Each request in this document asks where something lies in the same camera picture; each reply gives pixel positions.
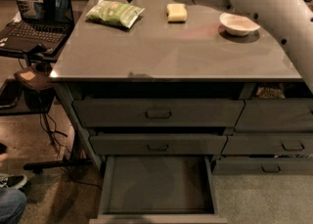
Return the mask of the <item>green chip bag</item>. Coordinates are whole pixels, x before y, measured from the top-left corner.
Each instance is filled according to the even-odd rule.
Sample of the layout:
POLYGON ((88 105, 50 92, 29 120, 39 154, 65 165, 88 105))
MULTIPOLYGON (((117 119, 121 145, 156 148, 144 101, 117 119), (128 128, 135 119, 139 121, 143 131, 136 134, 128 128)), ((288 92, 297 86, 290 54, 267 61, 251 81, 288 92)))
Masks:
POLYGON ((87 12, 86 19, 92 22, 131 28, 143 12, 144 8, 131 4, 99 0, 98 3, 87 12))

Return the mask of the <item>open bottom left drawer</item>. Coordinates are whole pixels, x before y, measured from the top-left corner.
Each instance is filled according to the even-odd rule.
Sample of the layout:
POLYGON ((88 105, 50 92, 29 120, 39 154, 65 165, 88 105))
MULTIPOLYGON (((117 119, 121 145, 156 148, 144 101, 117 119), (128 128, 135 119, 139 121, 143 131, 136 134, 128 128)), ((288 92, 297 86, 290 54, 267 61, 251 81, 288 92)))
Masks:
POLYGON ((89 224, 228 224, 207 156, 110 156, 89 224))

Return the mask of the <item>black laptop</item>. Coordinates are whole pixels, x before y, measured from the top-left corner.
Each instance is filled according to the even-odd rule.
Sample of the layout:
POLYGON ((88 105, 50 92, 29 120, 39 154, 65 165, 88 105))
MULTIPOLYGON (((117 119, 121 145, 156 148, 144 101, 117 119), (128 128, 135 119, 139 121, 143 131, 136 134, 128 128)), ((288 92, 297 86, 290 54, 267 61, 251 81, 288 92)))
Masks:
POLYGON ((21 20, 1 35, 0 50, 54 56, 74 28, 71 0, 16 0, 21 20))

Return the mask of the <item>bottom right drawer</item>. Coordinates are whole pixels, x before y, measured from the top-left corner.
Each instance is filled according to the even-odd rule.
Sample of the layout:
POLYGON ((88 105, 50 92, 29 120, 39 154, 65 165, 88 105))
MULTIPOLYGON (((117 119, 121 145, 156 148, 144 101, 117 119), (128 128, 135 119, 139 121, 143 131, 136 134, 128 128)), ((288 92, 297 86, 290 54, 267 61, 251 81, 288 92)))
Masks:
POLYGON ((222 159, 215 162, 213 173, 218 175, 239 175, 239 174, 312 175, 313 160, 306 158, 222 159))

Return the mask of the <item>middle left drawer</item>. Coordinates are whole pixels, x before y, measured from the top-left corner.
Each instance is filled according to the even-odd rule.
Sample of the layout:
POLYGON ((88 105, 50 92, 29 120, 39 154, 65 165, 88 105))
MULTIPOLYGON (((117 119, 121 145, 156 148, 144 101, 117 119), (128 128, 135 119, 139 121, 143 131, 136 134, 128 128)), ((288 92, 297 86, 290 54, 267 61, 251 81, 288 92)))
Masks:
POLYGON ((91 136, 97 155, 218 155, 226 136, 212 134, 101 134, 91 136))

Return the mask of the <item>black device with sticky note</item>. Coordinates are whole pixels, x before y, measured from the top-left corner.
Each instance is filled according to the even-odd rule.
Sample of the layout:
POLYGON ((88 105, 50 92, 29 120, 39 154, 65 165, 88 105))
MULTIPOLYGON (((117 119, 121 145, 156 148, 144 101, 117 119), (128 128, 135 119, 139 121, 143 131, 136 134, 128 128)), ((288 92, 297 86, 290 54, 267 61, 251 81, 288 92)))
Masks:
POLYGON ((50 72, 50 68, 28 67, 17 71, 14 78, 27 89, 44 91, 53 87, 49 78, 50 72))

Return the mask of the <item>yellow sponge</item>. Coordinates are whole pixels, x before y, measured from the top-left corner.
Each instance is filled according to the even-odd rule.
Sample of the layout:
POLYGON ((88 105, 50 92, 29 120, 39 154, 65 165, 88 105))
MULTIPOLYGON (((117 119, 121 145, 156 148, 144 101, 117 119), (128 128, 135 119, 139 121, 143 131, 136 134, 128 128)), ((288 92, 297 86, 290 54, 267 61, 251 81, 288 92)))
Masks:
POLYGON ((168 4, 166 6, 166 13, 169 22, 185 22, 188 17, 184 4, 168 4))

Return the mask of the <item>top left drawer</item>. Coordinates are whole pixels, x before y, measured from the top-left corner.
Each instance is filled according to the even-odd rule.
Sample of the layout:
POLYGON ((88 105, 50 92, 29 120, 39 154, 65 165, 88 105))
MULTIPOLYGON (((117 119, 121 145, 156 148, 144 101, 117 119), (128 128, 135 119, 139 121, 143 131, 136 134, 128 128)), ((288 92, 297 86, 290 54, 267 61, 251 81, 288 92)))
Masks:
POLYGON ((73 108, 85 127, 234 126, 244 103, 224 99, 85 99, 73 108))

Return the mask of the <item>top right drawer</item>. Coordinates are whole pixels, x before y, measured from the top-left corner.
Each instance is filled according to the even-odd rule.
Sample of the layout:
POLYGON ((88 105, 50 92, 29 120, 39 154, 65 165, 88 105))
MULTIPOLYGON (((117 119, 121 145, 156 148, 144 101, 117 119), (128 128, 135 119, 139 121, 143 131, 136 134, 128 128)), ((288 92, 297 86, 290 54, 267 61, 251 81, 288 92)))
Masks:
POLYGON ((237 132, 313 132, 312 99, 246 100, 237 132))

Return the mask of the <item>snack bag in top drawer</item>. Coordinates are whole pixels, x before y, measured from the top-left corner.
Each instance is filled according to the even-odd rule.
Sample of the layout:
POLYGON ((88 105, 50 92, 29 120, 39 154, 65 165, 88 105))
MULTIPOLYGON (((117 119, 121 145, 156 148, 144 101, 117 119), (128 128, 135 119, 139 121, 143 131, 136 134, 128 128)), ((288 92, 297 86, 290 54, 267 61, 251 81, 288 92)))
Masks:
POLYGON ((284 99, 284 88, 280 84, 261 84, 257 87, 255 96, 262 99, 284 99))

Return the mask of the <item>middle right drawer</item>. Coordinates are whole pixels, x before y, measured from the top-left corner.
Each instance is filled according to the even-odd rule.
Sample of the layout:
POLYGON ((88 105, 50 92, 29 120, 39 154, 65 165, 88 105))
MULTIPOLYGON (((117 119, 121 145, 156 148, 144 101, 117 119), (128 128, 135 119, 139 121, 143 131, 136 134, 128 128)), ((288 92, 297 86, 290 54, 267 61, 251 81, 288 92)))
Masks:
POLYGON ((222 151, 223 155, 312 155, 313 135, 269 133, 234 135, 222 151))

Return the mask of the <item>white sneaker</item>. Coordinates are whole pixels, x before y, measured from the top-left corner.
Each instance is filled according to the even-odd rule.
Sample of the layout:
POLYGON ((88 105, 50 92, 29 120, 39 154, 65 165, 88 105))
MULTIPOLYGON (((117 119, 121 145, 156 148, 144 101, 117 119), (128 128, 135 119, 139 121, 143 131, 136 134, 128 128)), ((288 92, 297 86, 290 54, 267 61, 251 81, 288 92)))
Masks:
POLYGON ((0 188, 20 189, 27 182, 25 175, 0 174, 0 188))

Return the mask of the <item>black laptop stand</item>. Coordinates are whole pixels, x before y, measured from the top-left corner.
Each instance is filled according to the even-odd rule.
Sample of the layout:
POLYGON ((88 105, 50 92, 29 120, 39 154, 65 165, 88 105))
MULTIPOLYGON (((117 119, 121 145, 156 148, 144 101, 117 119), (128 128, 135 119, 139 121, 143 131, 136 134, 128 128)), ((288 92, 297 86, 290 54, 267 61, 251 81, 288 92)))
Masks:
MULTIPOLYGON (((51 145, 57 149, 57 145, 61 145, 50 128, 47 116, 56 97, 54 88, 44 91, 34 91, 27 89, 15 78, 6 79, 0 88, 0 115, 25 115, 39 114, 40 124, 43 130, 48 134, 51 145)), ((71 167, 79 165, 91 164, 92 160, 88 157, 74 157, 74 151, 69 150, 65 146, 65 150, 69 153, 69 158, 63 157, 62 160, 44 161, 36 163, 26 163, 24 170, 32 170, 35 174, 40 174, 43 169, 55 167, 71 167)))

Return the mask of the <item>white bowl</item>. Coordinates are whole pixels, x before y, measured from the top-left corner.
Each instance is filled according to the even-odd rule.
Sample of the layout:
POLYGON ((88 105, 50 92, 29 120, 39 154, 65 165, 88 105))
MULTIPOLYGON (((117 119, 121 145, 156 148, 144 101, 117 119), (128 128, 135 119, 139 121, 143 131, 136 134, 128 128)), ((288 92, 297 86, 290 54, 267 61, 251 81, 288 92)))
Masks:
POLYGON ((247 36, 251 32, 257 31, 260 26, 243 16, 223 13, 219 20, 226 31, 233 36, 247 36))

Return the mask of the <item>blue jeans leg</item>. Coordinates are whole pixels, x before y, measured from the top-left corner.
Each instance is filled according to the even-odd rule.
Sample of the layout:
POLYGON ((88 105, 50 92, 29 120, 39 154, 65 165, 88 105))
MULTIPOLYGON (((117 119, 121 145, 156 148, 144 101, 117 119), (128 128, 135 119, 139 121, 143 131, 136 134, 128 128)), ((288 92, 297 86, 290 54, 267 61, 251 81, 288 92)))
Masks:
POLYGON ((26 207, 25 194, 17 189, 0 189, 0 224, 19 224, 26 207))

